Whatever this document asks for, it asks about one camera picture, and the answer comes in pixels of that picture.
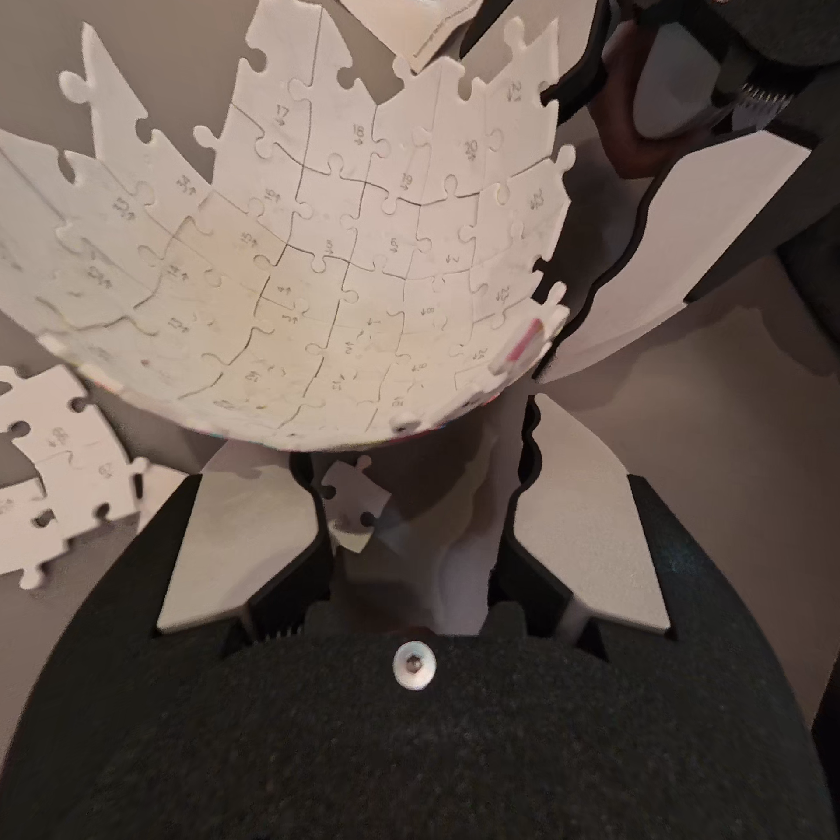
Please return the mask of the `white printed instruction leaflet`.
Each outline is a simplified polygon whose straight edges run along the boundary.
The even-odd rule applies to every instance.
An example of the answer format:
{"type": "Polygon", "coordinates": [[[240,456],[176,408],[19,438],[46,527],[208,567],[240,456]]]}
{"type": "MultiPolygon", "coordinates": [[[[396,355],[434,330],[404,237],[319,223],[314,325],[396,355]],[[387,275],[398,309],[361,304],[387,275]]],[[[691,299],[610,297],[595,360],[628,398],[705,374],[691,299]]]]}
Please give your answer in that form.
{"type": "Polygon", "coordinates": [[[482,1],[341,1],[348,12],[395,56],[418,73],[482,1]]]}

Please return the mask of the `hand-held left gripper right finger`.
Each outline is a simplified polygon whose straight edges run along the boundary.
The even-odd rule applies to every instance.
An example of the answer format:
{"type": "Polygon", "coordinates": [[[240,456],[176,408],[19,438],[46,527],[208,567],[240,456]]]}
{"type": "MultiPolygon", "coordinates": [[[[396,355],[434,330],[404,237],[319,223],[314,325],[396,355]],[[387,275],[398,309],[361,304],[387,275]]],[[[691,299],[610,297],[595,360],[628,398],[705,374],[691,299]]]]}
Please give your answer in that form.
{"type": "Polygon", "coordinates": [[[627,469],[547,395],[530,395],[489,606],[516,604],[527,635],[578,640],[593,621],[658,636],[670,619],[627,469]]]}

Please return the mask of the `person's right hand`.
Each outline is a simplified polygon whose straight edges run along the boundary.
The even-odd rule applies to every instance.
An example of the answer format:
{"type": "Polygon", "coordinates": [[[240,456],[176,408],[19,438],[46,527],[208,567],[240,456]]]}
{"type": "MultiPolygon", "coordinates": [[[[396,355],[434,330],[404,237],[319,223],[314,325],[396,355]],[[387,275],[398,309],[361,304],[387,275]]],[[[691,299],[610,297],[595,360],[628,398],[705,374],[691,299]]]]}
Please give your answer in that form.
{"type": "Polygon", "coordinates": [[[625,180],[655,176],[670,155],[667,142],[647,140],[634,121],[637,85],[655,37],[633,20],[619,24],[603,55],[604,85],[589,104],[605,157],[625,180]]]}

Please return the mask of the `half-built colourful puzzle ball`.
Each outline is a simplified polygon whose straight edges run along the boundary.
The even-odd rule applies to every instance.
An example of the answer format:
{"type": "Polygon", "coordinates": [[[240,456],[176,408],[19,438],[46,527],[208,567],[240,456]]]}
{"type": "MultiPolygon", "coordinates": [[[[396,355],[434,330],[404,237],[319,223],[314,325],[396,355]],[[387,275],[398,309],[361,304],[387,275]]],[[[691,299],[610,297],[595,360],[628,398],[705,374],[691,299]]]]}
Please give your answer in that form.
{"type": "Polygon", "coordinates": [[[93,155],[2,131],[2,312],[126,402],[285,450],[440,427],[548,352],[574,147],[554,149],[556,20],[490,82],[438,52],[396,91],[362,79],[329,9],[258,2],[203,176],[89,24],[63,97],[93,155]]]}

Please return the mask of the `scattered pile of puzzle pieces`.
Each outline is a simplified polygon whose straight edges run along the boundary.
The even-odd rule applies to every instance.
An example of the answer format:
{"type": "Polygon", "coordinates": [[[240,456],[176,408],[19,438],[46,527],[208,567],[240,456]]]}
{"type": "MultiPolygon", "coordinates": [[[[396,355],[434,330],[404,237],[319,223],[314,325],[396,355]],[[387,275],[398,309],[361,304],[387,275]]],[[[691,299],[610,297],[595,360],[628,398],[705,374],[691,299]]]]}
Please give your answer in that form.
{"type": "Polygon", "coordinates": [[[67,367],[23,377],[4,365],[1,379],[2,431],[26,426],[14,445],[37,471],[2,488],[2,574],[19,573],[19,587],[30,591],[44,583],[45,565],[101,520],[140,512],[141,527],[151,521],[151,504],[140,499],[135,479],[150,476],[152,465],[127,456],[97,406],[74,409],[88,394],[67,367]]]}

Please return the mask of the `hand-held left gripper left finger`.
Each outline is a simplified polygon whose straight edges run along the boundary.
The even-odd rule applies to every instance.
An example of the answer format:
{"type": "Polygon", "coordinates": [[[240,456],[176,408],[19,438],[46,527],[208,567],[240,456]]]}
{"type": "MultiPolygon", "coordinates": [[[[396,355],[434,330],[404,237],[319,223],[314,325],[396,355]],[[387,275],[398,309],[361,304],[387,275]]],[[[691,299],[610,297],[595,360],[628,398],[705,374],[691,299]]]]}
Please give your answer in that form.
{"type": "Polygon", "coordinates": [[[312,462],[242,441],[203,467],[157,628],[236,617],[252,635],[302,625],[328,600],[333,551],[312,462]]]}

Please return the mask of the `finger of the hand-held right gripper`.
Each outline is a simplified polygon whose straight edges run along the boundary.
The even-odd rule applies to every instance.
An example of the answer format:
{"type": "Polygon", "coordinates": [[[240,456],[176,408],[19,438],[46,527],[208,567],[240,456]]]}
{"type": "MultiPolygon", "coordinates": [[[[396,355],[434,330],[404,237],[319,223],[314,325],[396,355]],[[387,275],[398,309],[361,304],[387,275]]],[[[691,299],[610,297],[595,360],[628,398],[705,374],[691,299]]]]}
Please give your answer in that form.
{"type": "Polygon", "coordinates": [[[535,369],[547,384],[582,371],[656,329],[807,160],[769,130],[689,152],[648,187],[621,258],[604,271],[535,369]]]}
{"type": "Polygon", "coordinates": [[[603,1],[483,2],[459,42],[465,68],[460,90],[467,93],[474,78],[490,82],[511,61],[515,52],[504,37],[510,19],[521,19],[527,46],[556,20],[560,77],[543,84],[542,100],[558,99],[562,107],[584,101],[598,78],[610,15],[610,4],[603,1]]]}

